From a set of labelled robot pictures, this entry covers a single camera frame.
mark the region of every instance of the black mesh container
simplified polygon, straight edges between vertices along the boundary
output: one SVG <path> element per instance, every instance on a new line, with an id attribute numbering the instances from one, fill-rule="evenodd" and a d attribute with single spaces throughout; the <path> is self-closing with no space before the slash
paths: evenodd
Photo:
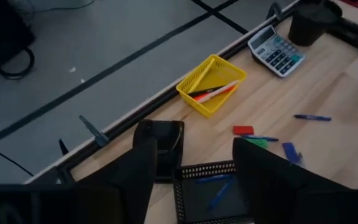
<path id="1" fill-rule="evenodd" d="M 250 223 L 248 203 L 240 197 L 234 161 L 222 161 L 194 166 L 185 166 L 175 170 L 173 187 L 175 206 L 179 224 L 217 224 Z M 196 183 L 200 178 L 219 174 L 232 174 L 233 184 L 227 189 L 213 210 L 207 211 L 209 203 L 227 183 L 215 180 Z"/>

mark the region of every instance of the plastic basket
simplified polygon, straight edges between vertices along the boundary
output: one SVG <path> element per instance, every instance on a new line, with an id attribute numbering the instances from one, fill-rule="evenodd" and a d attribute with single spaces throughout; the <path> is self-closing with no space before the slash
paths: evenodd
<path id="1" fill-rule="evenodd" d="M 194 91 L 227 85 L 236 80 L 238 80 L 239 83 L 230 92 L 221 93 L 201 104 L 191 96 L 187 95 L 187 93 L 212 59 L 215 59 L 214 63 Z M 240 68 L 237 68 L 217 55 L 211 55 L 177 85 L 177 90 L 186 103 L 199 111 L 202 115 L 209 118 L 222 106 L 233 92 L 237 90 L 237 87 L 246 79 L 246 76 L 247 74 Z"/>
<path id="2" fill-rule="evenodd" d="M 178 224 L 221 224 L 251 223 L 249 205 L 240 197 L 240 189 L 235 175 L 234 161 L 222 161 L 175 170 L 173 189 Z M 227 180 L 197 184 L 199 178 L 219 174 L 233 174 L 234 184 L 225 193 L 216 208 L 207 212 L 206 207 L 216 196 Z"/>

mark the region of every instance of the red eraser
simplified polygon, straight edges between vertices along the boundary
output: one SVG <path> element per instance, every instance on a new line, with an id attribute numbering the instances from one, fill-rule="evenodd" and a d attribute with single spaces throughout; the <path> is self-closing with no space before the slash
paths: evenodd
<path id="1" fill-rule="evenodd" d="M 254 134 L 252 126 L 233 126 L 233 134 Z"/>

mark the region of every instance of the yellow basket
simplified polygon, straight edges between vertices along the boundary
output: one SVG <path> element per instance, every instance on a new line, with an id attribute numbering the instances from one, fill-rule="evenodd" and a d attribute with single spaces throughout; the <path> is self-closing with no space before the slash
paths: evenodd
<path id="1" fill-rule="evenodd" d="M 239 82 L 230 92 L 216 95 L 201 104 L 194 100 L 191 96 L 187 95 L 187 93 L 197 78 L 202 74 L 204 69 L 210 64 L 212 59 L 214 59 L 213 64 L 193 91 L 227 85 L 236 80 Z M 210 55 L 201 65 L 191 71 L 190 74 L 177 85 L 177 90 L 186 103 L 199 111 L 202 115 L 210 118 L 233 94 L 233 92 L 237 90 L 239 84 L 246 79 L 246 76 L 246 72 L 225 61 L 223 58 L 217 55 Z"/>

